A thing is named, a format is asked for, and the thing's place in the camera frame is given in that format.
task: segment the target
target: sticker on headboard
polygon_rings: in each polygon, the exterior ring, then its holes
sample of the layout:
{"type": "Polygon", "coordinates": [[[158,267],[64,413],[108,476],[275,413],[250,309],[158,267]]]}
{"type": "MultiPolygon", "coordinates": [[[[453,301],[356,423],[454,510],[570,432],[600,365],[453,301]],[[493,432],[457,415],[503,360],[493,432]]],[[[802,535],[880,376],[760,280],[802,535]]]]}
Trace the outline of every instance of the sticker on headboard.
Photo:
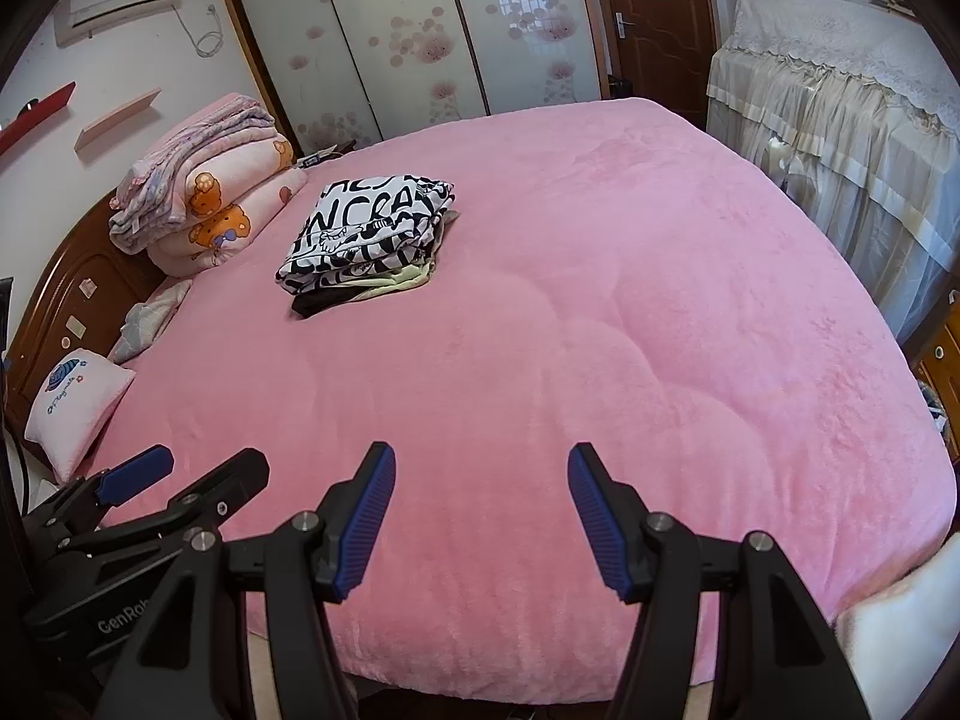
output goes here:
{"type": "Polygon", "coordinates": [[[66,329],[77,338],[83,338],[83,333],[86,332],[86,325],[71,314],[70,319],[66,320],[66,329]]]}

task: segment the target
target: stack of folded blankets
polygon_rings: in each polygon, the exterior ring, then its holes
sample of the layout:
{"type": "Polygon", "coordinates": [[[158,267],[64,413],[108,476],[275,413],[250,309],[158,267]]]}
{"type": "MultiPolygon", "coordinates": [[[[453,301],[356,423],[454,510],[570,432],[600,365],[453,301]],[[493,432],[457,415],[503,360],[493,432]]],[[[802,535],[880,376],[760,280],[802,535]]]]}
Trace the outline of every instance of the stack of folded blankets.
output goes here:
{"type": "Polygon", "coordinates": [[[277,271],[303,317],[429,281],[453,186],[416,175],[338,181],[323,190],[277,271]]]}
{"type": "Polygon", "coordinates": [[[243,250],[306,183],[294,151],[257,100],[227,95],[133,165],[110,205],[110,240],[147,250],[176,277],[243,250]]]}

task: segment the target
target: screw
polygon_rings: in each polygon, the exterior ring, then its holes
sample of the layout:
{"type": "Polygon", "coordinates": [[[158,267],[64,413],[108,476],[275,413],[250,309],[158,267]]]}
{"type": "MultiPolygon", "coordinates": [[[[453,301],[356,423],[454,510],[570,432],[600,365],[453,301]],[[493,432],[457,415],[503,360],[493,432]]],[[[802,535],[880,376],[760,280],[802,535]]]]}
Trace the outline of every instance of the screw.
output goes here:
{"type": "Polygon", "coordinates": [[[216,533],[210,533],[210,531],[200,531],[194,538],[190,539],[190,546],[197,552],[206,552],[215,543],[217,543],[216,533]]]}
{"type": "Polygon", "coordinates": [[[663,512],[653,512],[647,517],[647,525],[657,533],[665,533],[673,527],[673,517],[663,512]]]}
{"type": "Polygon", "coordinates": [[[747,542],[750,543],[750,546],[757,550],[757,552],[769,552],[774,548],[774,539],[769,533],[763,533],[763,531],[753,531],[750,534],[750,538],[747,539],[747,542]]]}
{"type": "Polygon", "coordinates": [[[320,524],[320,517],[317,517],[316,512],[299,512],[294,514],[293,519],[290,520],[290,524],[293,525],[298,531],[312,531],[320,524]]]}

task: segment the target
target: wall shelf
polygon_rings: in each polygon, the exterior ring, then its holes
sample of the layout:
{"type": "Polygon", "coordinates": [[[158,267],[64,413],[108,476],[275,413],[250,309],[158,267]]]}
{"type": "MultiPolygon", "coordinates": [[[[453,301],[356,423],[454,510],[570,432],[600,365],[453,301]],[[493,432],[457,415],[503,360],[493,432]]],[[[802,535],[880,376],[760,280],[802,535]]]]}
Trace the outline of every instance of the wall shelf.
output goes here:
{"type": "Polygon", "coordinates": [[[10,122],[8,127],[0,131],[0,154],[30,132],[37,124],[49,119],[56,111],[63,108],[70,100],[70,95],[73,94],[76,87],[77,82],[71,81],[61,89],[56,90],[48,98],[40,100],[31,110],[10,122]]]}
{"type": "Polygon", "coordinates": [[[77,143],[74,143],[73,151],[79,151],[88,143],[103,135],[107,130],[113,129],[117,124],[120,124],[120,122],[126,122],[133,114],[149,108],[158,94],[160,94],[160,87],[151,89],[149,92],[140,95],[140,97],[131,100],[129,103],[124,103],[119,108],[114,108],[109,114],[97,119],[96,122],[88,124],[80,131],[80,135],[77,136],[77,143]]]}

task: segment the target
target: door handle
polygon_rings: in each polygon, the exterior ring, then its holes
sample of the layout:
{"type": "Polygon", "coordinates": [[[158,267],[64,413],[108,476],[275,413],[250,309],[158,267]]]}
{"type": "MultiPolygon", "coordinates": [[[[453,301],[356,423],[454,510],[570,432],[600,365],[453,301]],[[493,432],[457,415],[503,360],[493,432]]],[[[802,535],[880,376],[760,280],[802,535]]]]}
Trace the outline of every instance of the door handle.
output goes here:
{"type": "Polygon", "coordinates": [[[620,11],[616,12],[616,33],[620,36],[620,40],[624,40],[627,37],[627,30],[624,29],[624,26],[634,26],[633,22],[627,22],[623,20],[623,14],[620,11]]]}

